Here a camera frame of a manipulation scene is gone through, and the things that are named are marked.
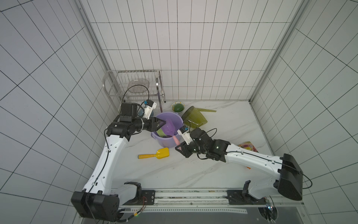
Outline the light green wooden-handle spade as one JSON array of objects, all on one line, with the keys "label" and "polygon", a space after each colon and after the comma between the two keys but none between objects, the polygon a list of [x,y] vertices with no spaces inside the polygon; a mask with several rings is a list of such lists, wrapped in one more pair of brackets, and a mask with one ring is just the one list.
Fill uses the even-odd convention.
[{"label": "light green wooden-handle spade", "polygon": [[156,131],[157,135],[161,138],[164,138],[166,134],[163,132],[162,128]]}]

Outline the purple plastic bucket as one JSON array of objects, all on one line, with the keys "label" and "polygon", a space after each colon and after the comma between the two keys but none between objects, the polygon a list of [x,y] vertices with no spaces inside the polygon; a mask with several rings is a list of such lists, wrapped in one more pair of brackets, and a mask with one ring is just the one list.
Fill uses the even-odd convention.
[{"label": "purple plastic bucket", "polygon": [[151,137],[162,147],[173,148],[180,144],[181,136],[177,131],[183,127],[182,118],[174,112],[163,112],[155,117],[167,123],[158,130],[159,132],[152,132]]}]

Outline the yellow plastic toy shovel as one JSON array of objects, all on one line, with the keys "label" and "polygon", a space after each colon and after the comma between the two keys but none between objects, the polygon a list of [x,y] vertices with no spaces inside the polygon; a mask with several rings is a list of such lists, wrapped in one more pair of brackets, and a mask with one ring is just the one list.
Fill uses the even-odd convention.
[{"label": "yellow plastic toy shovel", "polygon": [[163,159],[169,157],[169,155],[170,155],[169,148],[165,147],[159,149],[155,154],[138,155],[138,159],[147,159],[147,158]]}]

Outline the purple pink toy shovel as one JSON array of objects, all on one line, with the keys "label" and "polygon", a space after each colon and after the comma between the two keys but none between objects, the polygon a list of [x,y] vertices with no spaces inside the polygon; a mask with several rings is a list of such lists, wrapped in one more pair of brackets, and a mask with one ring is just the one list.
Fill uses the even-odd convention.
[{"label": "purple pink toy shovel", "polygon": [[174,124],[172,123],[172,121],[170,119],[166,119],[165,121],[166,121],[166,123],[162,126],[163,132],[166,135],[171,136],[173,138],[176,146],[178,146],[180,144],[180,142],[176,138],[176,129],[175,129]]}]

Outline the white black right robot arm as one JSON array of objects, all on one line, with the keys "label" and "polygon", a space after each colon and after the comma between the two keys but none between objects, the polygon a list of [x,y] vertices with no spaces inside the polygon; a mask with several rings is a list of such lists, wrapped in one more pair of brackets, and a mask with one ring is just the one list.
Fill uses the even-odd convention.
[{"label": "white black right robot arm", "polygon": [[280,194],[294,201],[303,199],[303,180],[306,175],[292,155],[284,154],[279,157],[260,154],[225,140],[214,140],[200,128],[190,131],[183,126],[177,132],[184,141],[175,149],[186,158],[192,154],[204,155],[206,159],[237,163],[265,173],[266,177],[261,180],[245,182],[245,197],[262,199]]}]

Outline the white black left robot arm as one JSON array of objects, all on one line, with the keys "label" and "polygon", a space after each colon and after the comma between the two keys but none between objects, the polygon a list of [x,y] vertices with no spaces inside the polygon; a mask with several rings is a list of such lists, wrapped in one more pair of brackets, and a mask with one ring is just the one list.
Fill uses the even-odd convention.
[{"label": "white black left robot arm", "polygon": [[122,103],[119,115],[105,129],[105,146],[98,163],[81,191],[75,191],[71,203],[83,218],[95,221],[116,222],[119,220],[119,207],[130,202],[143,201],[140,183],[126,182],[116,191],[112,191],[115,166],[133,135],[142,131],[155,132],[165,121],[151,116],[157,104],[145,100],[143,105]]}]

